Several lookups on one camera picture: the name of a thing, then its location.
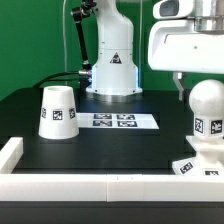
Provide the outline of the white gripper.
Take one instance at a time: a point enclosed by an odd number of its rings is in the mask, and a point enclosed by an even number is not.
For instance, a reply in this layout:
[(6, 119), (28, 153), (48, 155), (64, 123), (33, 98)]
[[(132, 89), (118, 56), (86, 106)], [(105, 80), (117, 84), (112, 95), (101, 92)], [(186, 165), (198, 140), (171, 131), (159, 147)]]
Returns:
[(182, 72), (224, 74), (224, 34), (196, 32), (193, 20), (159, 21), (150, 31), (148, 64), (152, 70), (174, 72), (183, 101)]

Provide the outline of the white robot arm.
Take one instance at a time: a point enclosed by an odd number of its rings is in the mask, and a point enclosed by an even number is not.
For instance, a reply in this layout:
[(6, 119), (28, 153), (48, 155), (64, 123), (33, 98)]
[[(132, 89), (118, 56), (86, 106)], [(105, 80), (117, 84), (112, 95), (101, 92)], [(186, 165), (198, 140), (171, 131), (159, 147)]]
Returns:
[[(92, 68), (90, 96), (120, 102), (139, 95), (138, 67), (133, 63), (132, 22), (121, 15), (117, 0), (95, 0), (98, 60)], [(160, 0), (157, 22), (149, 35), (148, 64), (153, 70), (224, 74), (224, 0)]]

